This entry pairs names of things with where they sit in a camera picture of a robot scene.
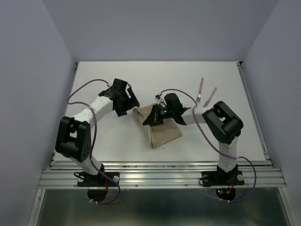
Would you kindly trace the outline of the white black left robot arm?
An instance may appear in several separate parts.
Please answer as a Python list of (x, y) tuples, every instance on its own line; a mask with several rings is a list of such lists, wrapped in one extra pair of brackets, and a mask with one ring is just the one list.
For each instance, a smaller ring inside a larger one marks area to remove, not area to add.
[(91, 104), (76, 102), (85, 105), (86, 108), (72, 117), (64, 116), (59, 123), (55, 151), (81, 167), (88, 174), (88, 180), (95, 186), (104, 182), (105, 174), (102, 163), (92, 154), (96, 138), (91, 138), (91, 129), (95, 129), (96, 135), (97, 123), (106, 114), (115, 111), (120, 117), (140, 106), (131, 85), (123, 80), (116, 82), (99, 93)]

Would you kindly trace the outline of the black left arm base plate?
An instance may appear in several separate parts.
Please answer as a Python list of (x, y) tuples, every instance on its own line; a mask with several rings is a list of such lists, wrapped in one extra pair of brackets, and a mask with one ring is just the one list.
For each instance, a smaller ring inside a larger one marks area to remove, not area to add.
[(78, 187), (117, 187), (117, 185), (103, 177), (102, 175), (90, 175), (85, 172), (75, 172), (73, 174), (77, 179)]

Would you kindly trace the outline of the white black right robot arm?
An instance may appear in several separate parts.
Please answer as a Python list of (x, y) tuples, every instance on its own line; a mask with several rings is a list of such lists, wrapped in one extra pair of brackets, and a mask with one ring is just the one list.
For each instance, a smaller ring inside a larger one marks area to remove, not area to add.
[(209, 108), (183, 107), (178, 104), (155, 104), (143, 125), (157, 126), (164, 120), (173, 119), (177, 124), (190, 125), (206, 124), (219, 147), (217, 180), (226, 184), (233, 179), (233, 170), (237, 167), (237, 142), (243, 128), (242, 120), (230, 109), (225, 102), (219, 101)]

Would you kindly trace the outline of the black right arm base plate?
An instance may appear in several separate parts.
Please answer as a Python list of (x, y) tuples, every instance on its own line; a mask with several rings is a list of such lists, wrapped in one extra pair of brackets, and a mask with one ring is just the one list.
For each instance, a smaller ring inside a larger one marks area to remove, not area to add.
[(204, 187), (212, 186), (243, 186), (245, 184), (244, 178), (238, 179), (242, 175), (241, 171), (234, 173), (225, 173), (223, 171), (202, 171), (201, 178), (198, 180), (199, 184)]

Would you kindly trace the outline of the beige cloth napkin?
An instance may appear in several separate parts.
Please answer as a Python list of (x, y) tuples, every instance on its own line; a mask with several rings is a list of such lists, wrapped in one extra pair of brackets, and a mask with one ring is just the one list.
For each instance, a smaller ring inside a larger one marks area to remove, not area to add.
[(143, 126), (143, 122), (150, 115), (153, 105), (154, 104), (151, 104), (141, 108), (136, 107), (133, 109), (133, 114), (143, 132), (146, 134), (150, 147), (157, 148), (181, 137), (182, 132), (173, 119), (165, 119), (162, 125)]

